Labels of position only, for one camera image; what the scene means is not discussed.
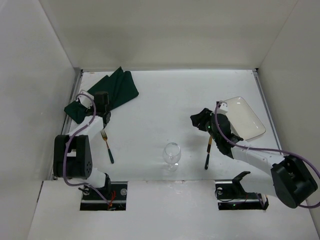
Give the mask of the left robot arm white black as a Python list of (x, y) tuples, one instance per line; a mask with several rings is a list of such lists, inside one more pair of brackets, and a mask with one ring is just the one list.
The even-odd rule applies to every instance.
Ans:
[(81, 91), (76, 96), (76, 103), (84, 107), (84, 119), (74, 130), (55, 137), (53, 175), (62, 178), (70, 187), (105, 189), (110, 179), (93, 167), (91, 141), (110, 121), (109, 95), (106, 91), (93, 95)]

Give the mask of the white rectangular plate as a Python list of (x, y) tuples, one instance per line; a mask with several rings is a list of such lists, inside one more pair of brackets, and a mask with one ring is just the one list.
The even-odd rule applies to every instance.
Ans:
[(257, 117), (246, 100), (240, 96), (227, 99), (226, 116), (230, 122), (231, 130), (244, 140), (251, 140), (266, 132), (266, 128)]

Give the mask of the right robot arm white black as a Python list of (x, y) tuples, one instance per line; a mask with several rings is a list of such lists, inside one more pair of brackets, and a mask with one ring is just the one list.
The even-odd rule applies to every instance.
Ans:
[(284, 205), (295, 209), (302, 206), (318, 185), (308, 168), (319, 171), (304, 157), (285, 150), (250, 146), (231, 130), (227, 117), (228, 105), (218, 102), (215, 110), (204, 108), (191, 115), (192, 125), (212, 137), (217, 149), (225, 156), (245, 162), (268, 174), (272, 180), (266, 194), (276, 196)]

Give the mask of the dark green cloth napkin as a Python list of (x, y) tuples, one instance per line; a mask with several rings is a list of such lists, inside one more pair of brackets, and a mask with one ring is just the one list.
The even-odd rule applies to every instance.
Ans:
[[(101, 91), (108, 92), (111, 110), (127, 103), (139, 95), (132, 73), (130, 71), (123, 71), (121, 67), (110, 76), (104, 76), (87, 92), (93, 96), (95, 93)], [(90, 111), (74, 100), (64, 108), (64, 112), (77, 124), (80, 124)]]

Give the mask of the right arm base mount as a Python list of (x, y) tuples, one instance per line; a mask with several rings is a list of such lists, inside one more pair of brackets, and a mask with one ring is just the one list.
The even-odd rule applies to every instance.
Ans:
[(250, 171), (243, 171), (233, 179), (215, 181), (214, 195), (220, 211), (265, 211), (269, 207), (269, 199), (266, 195), (246, 192), (242, 187), (241, 180), (250, 173)]

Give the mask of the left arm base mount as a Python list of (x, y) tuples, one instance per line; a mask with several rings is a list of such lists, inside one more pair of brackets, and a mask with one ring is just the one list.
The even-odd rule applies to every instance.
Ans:
[(98, 191), (106, 201), (92, 188), (84, 186), (82, 191), (80, 211), (125, 211), (127, 207), (128, 182), (111, 182), (106, 188)]

